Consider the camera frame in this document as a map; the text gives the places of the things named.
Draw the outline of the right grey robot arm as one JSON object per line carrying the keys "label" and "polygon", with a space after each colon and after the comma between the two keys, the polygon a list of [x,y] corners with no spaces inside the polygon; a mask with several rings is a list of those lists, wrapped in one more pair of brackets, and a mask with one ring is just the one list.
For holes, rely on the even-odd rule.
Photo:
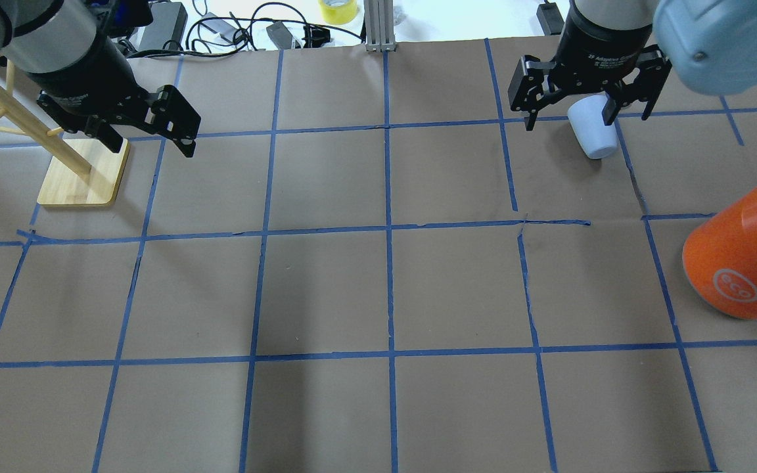
{"label": "right grey robot arm", "polygon": [[605,125],[634,102],[646,120],[672,71],[699,94],[757,87],[757,1],[572,1],[555,56],[523,56],[507,96],[528,131],[582,94],[606,94]]}

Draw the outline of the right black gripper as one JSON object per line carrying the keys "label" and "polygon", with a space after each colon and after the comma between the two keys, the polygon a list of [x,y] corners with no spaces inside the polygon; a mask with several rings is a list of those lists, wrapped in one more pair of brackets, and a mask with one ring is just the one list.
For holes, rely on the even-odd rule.
{"label": "right black gripper", "polygon": [[[522,114],[525,130],[565,96],[601,90],[604,125],[634,102],[643,102],[641,120],[648,120],[671,72],[660,46],[645,48],[654,12],[654,3],[572,3],[553,61],[523,56],[511,78],[509,108]],[[625,83],[634,69],[633,83]]]}

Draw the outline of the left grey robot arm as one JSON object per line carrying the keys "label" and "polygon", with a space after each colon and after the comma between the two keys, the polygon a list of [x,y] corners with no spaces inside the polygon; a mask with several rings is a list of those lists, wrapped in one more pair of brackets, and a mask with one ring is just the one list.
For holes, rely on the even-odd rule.
{"label": "left grey robot arm", "polygon": [[149,92],[82,1],[0,1],[0,58],[39,87],[38,105],[63,131],[117,152],[119,125],[195,153],[201,117],[177,87]]}

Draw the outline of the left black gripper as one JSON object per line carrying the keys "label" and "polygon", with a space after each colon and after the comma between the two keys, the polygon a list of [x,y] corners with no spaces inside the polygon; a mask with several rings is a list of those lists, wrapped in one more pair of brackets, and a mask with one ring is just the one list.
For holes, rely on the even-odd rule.
{"label": "left black gripper", "polygon": [[126,125],[168,139],[186,158],[195,153],[197,110],[172,85],[155,93],[139,87],[126,58],[101,32],[66,66],[27,66],[25,74],[40,87],[40,108],[66,132],[85,132],[118,153],[124,139],[113,125]]}

